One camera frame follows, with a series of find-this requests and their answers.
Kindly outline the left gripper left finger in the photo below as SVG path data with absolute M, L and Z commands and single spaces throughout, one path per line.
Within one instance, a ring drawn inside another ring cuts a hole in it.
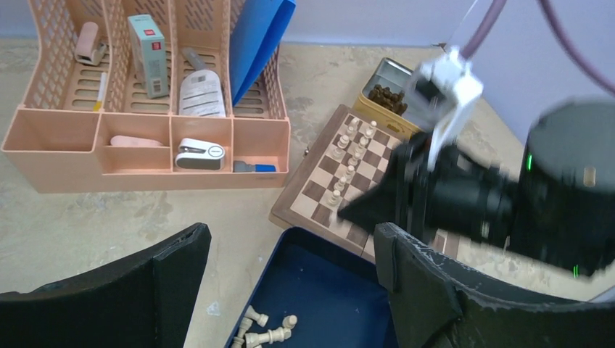
M 3 347 L 182 347 L 212 236 L 196 223 L 140 252 L 1 295 Z

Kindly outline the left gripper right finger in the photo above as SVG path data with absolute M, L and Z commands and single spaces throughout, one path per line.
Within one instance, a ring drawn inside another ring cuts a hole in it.
M 612 347 L 614 303 L 523 289 L 434 251 L 392 223 L 373 237 L 401 347 Z

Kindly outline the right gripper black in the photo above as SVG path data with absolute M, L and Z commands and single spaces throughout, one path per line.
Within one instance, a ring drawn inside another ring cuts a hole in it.
M 337 217 L 369 234 L 380 223 L 394 223 L 422 241 L 442 229 L 504 245 L 513 224 L 514 182 L 456 144 L 445 146 L 428 170 L 430 140 L 420 132 L 398 145 L 381 180 L 338 209 Z

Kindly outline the light chess piece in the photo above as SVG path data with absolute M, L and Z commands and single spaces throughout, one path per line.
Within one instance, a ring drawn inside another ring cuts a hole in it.
M 342 200 L 341 191 L 335 189 L 331 192 L 330 196 L 326 200 L 326 203 L 330 207 L 335 207 L 338 204 L 340 204 L 341 200 Z
M 348 165 L 346 167 L 343 177 L 349 183 L 352 180 L 352 177 L 354 176 L 354 174 L 355 174 L 355 167 L 353 165 Z
M 363 150 L 359 148 L 355 149 L 355 151 L 352 153 L 351 158 L 348 159 L 347 164 L 349 166 L 357 167 L 359 161 L 363 158 L 363 153 L 364 153 Z
M 377 127 L 377 122 L 372 120 L 367 125 L 367 128 L 365 129 L 365 131 L 363 133 L 364 137 L 368 138 L 368 139 L 372 139 L 374 137 L 374 135 L 375 135 L 376 127 Z
M 338 142 L 336 143 L 335 147 L 332 150 L 331 153 L 331 157 L 335 160 L 340 160 L 343 158 L 344 154 L 346 153 L 346 148 L 350 143 L 350 138 L 348 135 L 342 135 Z
M 355 134 L 358 131 L 358 126 L 359 126 L 359 119 L 354 117 L 353 119 L 351 119 L 347 125 L 346 131 L 345 131 L 345 135 L 349 138 L 349 139 L 354 139 Z
M 363 154 L 366 151 L 366 147 L 368 146 L 369 142 L 370 142 L 370 138 L 362 136 L 357 146 L 355 147 L 355 153 Z
M 342 176 L 335 184 L 334 184 L 334 190 L 335 191 L 339 191 L 340 193 L 343 192 L 344 188 L 347 185 L 347 181 L 345 180 L 345 178 Z

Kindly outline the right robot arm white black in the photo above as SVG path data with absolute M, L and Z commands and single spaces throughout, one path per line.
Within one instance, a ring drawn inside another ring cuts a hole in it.
M 429 243 L 465 236 L 590 277 L 614 261 L 614 103 L 571 101 L 530 129 L 519 178 L 478 163 L 457 144 L 427 167 L 434 137 L 396 146 L 380 182 L 339 209 L 368 233 L 394 223 Z

